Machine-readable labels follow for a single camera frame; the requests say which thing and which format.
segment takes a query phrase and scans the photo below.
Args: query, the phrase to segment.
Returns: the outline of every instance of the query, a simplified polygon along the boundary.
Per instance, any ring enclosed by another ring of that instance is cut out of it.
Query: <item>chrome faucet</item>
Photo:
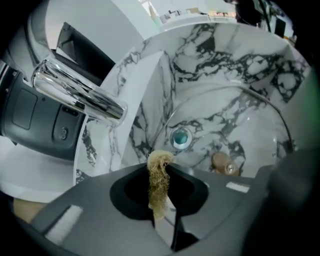
[[[3,60],[20,70],[28,84],[40,93],[94,119],[120,125],[127,112],[126,103],[57,60],[49,49],[45,30],[48,2],[31,13]]]

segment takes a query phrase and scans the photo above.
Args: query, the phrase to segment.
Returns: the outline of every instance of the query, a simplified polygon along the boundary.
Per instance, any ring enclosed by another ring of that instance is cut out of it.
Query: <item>loofah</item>
[[[153,151],[147,161],[149,172],[149,208],[153,210],[154,220],[163,219],[167,210],[167,196],[170,177],[166,166],[174,161],[172,153],[163,150]]]

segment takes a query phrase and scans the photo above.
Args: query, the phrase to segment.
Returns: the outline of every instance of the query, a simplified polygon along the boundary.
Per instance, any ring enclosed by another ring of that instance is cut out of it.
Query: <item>sink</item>
[[[289,119],[309,71],[286,40],[244,24],[191,24],[155,35],[103,81],[128,113],[117,128],[87,123],[75,183],[145,163],[153,150],[207,172],[214,172],[211,156],[224,152],[241,176],[254,177],[299,147],[297,136],[308,136],[291,135],[297,122]]]

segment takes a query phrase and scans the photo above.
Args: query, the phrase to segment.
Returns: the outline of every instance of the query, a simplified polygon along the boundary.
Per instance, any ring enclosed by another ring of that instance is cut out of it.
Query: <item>metallic cylinder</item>
[[[46,57],[31,79],[40,93],[94,119],[118,126],[126,115],[126,103],[118,101],[54,56]]]

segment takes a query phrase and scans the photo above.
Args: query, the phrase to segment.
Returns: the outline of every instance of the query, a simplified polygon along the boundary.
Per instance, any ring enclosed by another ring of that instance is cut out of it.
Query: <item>sink drain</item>
[[[171,134],[171,144],[178,150],[184,150],[190,146],[192,133],[188,128],[176,128]]]

